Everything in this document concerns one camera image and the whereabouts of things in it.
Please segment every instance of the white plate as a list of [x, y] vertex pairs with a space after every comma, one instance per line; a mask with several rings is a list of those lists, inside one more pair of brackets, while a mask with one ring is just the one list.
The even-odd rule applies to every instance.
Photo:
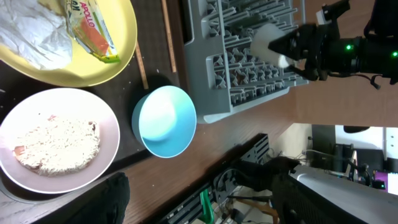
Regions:
[[[83, 170], [60, 177], [43, 177], [26, 169], [13, 155], [17, 136], [37, 127], [43, 119], [69, 116], [99, 124], [99, 153]], [[26, 98], [0, 126], [0, 166], [17, 185], [38, 193], [59, 194], [79, 189], [97, 179], [112, 163], [119, 147], [120, 130], [112, 109], [98, 96], [73, 88], [46, 90]]]

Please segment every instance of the blue bowl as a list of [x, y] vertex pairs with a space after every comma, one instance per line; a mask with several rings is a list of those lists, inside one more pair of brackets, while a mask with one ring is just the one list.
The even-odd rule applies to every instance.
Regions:
[[191, 143], [197, 115], [188, 94], [175, 86], [163, 86], [138, 102], [131, 122], [134, 135], [153, 155], [171, 158]]

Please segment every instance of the gray dish rack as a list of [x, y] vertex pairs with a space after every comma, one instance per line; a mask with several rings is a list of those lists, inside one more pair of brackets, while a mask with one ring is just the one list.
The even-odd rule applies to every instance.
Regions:
[[[298, 27], [293, 0], [187, 1], [192, 39], [185, 44], [185, 57], [198, 123], [213, 123], [308, 83], [250, 53], [254, 34], [264, 24], [285, 32]], [[304, 23], [304, 0], [300, 10]]]

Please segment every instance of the cooked rice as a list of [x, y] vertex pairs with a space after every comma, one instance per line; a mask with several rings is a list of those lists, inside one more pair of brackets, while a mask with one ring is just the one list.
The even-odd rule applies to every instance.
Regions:
[[52, 116], [19, 137], [14, 153], [26, 168], [53, 177], [84, 169], [99, 150], [96, 122]]

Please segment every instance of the butter package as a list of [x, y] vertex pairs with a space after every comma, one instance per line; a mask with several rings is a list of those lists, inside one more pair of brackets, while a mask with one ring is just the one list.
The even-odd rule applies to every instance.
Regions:
[[95, 0], [65, 0], [69, 34], [90, 54], [105, 63], [120, 62]]

